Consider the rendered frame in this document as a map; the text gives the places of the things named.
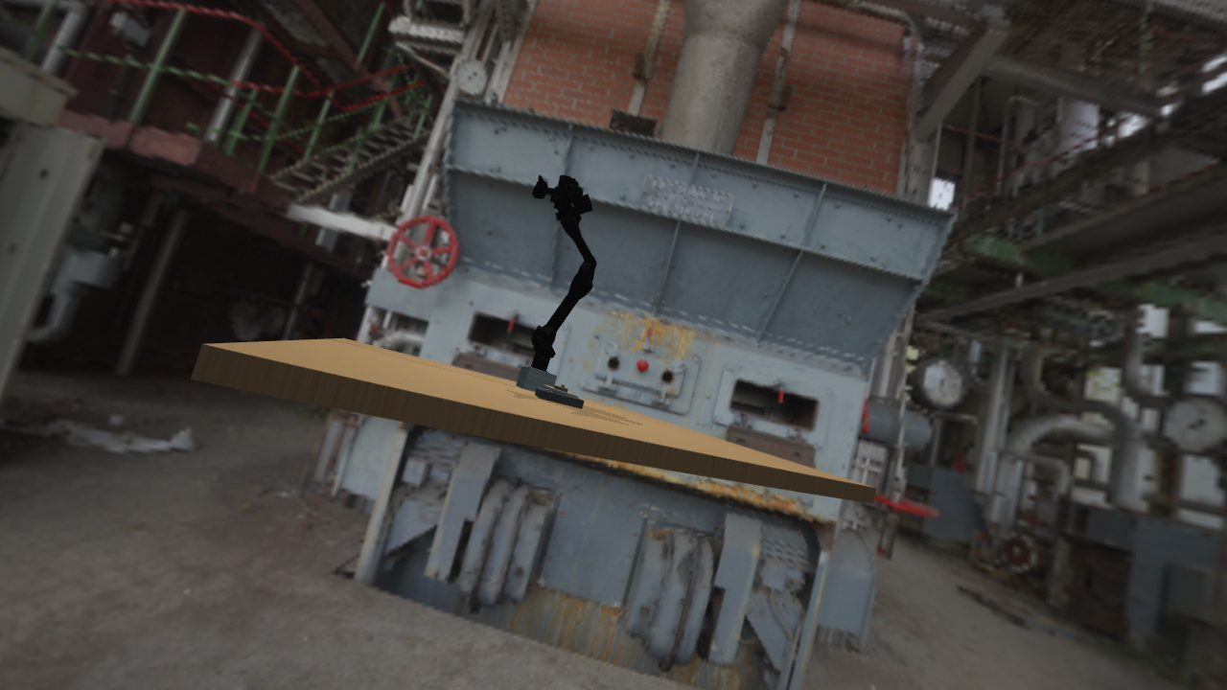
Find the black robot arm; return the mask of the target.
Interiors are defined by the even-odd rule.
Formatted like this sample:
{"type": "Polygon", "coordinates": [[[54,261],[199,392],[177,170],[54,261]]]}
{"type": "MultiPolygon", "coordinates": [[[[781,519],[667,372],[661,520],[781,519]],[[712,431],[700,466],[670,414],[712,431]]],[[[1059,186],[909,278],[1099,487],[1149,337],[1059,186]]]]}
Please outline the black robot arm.
{"type": "MultiPolygon", "coordinates": [[[[573,203],[571,203],[573,204],[573,203]]],[[[571,280],[571,289],[564,302],[560,303],[558,309],[555,311],[553,316],[548,318],[546,327],[537,327],[536,331],[533,333],[533,350],[536,351],[533,365],[535,370],[541,370],[546,372],[548,366],[548,359],[555,357],[555,350],[552,344],[555,343],[556,333],[558,328],[564,324],[564,319],[569,316],[571,309],[574,309],[577,302],[587,296],[591,291],[591,280],[594,280],[594,270],[596,266],[596,260],[587,246],[587,241],[580,236],[580,230],[578,223],[580,222],[580,215],[591,211],[591,203],[589,194],[583,194],[578,204],[573,204],[573,207],[568,210],[555,212],[557,221],[564,226],[564,232],[568,233],[571,239],[575,241],[577,248],[580,252],[584,262],[580,264],[577,275],[571,280]]]]}

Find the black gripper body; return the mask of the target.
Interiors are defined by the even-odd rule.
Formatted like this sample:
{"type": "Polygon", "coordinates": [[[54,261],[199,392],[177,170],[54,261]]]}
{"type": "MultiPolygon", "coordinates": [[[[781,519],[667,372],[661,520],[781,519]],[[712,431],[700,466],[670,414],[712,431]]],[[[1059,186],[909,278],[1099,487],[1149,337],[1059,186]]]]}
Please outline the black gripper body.
{"type": "Polygon", "coordinates": [[[534,188],[533,196],[537,196],[537,199],[544,199],[544,196],[546,196],[546,194],[551,194],[551,199],[550,200],[552,203],[555,203],[553,207],[557,209],[558,211],[568,210],[568,207],[571,206],[571,203],[578,204],[580,201],[580,196],[582,196],[582,193],[583,193],[582,188],[579,185],[577,185],[577,192],[573,194],[573,196],[571,199],[564,199],[564,192],[562,192],[562,189],[557,189],[557,188],[556,189],[551,189],[551,188],[548,188],[548,185],[546,185],[546,189],[544,189],[544,194],[535,194],[537,192],[537,185],[539,185],[539,182],[537,182],[537,184],[534,188]]]}

